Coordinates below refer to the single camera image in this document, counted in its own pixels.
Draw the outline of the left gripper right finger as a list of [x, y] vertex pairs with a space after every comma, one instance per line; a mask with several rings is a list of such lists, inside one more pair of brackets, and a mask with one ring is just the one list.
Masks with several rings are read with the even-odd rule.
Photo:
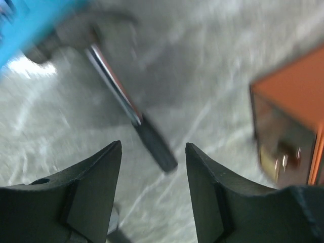
[[185, 148], [199, 242], [323, 242], [323, 187], [270, 188]]

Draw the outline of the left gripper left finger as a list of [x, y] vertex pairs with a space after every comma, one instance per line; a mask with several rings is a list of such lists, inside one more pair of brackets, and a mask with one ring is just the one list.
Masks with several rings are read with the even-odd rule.
[[105, 242], [122, 158], [114, 141], [29, 185], [1, 188], [1, 242]]

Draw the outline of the orange drawer cabinet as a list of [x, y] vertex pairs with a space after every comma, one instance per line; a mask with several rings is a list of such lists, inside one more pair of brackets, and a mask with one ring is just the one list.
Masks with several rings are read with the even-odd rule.
[[323, 185], [323, 46], [250, 85], [259, 162], [283, 188]]

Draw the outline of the black handled hammer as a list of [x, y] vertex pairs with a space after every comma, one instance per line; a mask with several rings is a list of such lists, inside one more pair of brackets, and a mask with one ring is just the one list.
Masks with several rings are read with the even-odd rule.
[[59, 48], [85, 50], [88, 59], [131, 120], [143, 145], [164, 172], [173, 172], [178, 163], [169, 145], [150, 120], [137, 109], [101, 51], [102, 37], [97, 27], [97, 21], [100, 19], [137, 22], [131, 13], [120, 9], [77, 11], [57, 24], [40, 42], [33, 43], [24, 51], [24, 55], [34, 63], [43, 64], [49, 61]]

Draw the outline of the black adjustable wrench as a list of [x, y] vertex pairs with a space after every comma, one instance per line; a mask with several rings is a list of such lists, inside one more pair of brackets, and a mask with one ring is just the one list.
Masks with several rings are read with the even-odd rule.
[[106, 242], [111, 243], [132, 243], [132, 241], [119, 228], [119, 210], [116, 205], [112, 208], [106, 239]]

